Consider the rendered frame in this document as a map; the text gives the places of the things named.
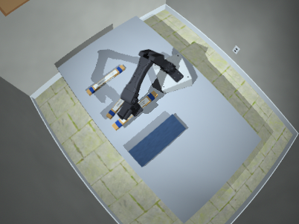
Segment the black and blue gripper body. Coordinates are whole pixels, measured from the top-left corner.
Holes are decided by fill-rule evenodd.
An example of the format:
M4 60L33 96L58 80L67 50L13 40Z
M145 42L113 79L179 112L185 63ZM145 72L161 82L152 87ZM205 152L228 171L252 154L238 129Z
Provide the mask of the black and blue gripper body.
M135 117L143 111L143 108L138 104L138 106L136 107L137 108L137 112L135 114L133 114Z

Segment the tan rectangular box with blue bands and white label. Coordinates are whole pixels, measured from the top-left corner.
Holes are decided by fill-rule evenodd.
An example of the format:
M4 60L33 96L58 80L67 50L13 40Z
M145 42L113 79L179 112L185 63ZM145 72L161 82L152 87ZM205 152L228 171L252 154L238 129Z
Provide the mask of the tan rectangular box with blue bands and white label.
M144 108L145 106L147 106L151 101L153 101L156 97L158 97L158 95L152 91L150 94L148 94L142 101L140 101L138 104ZM127 121L129 121L132 117L134 117L132 114L129 116L129 118L127 119ZM124 119L118 119L116 122L113 123L113 128L117 131L119 128L121 128L121 126L123 124L125 124L127 121L125 121Z

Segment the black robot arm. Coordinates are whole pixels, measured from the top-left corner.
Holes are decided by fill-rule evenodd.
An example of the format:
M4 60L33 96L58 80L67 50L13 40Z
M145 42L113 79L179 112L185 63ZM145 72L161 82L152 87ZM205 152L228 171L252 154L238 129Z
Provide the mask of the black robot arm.
M153 63L165 70L176 82L184 77L183 74L176 69L173 63L167 61L163 54L159 54L160 53L150 49L139 52L138 55L140 56L140 59L135 73L120 96L121 100L124 100L120 111L117 113L121 120L123 120L121 116L127 120L131 114L137 112L136 107L138 106L140 87Z

